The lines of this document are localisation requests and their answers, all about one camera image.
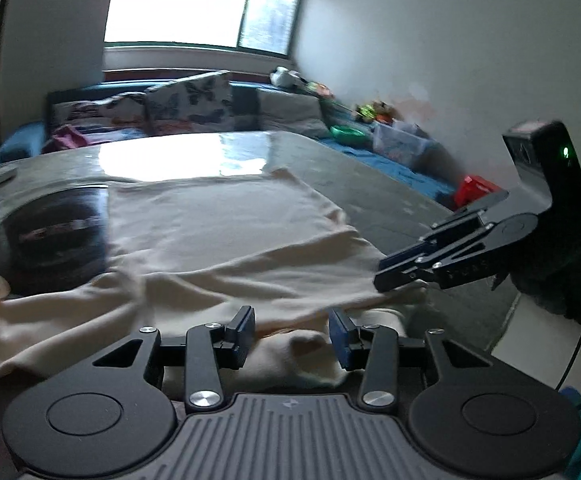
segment logo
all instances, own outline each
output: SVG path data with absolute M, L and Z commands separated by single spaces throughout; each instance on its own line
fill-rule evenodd
M 296 405 L 299 404 L 299 401 L 297 399 L 288 399 L 285 402 L 282 402 L 282 404 L 289 410 L 292 410 Z

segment red bag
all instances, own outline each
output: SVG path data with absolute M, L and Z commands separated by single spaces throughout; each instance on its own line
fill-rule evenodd
M 455 193 L 455 204 L 457 208 L 460 208 L 488 193 L 499 190 L 501 190 L 501 187 L 478 175 L 468 175 Z

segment window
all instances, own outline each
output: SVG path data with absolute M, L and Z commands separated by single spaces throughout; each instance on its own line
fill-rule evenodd
M 106 43 L 183 44 L 285 56 L 299 0 L 110 0 Z

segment green bowl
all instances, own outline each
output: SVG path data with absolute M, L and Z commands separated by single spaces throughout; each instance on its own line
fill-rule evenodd
M 333 134 L 334 140 L 352 148 L 363 146 L 368 139 L 364 132 L 349 126 L 331 126 L 331 134 Z

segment silver bolt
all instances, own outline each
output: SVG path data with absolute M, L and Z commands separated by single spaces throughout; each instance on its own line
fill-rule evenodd
M 200 408 L 214 406 L 220 399 L 219 394 L 211 390 L 201 390 L 191 394 L 189 397 L 190 403 Z
M 388 406 L 395 401 L 395 396 L 389 392 L 375 390 L 374 392 L 368 392 L 365 394 L 361 400 L 369 406 Z

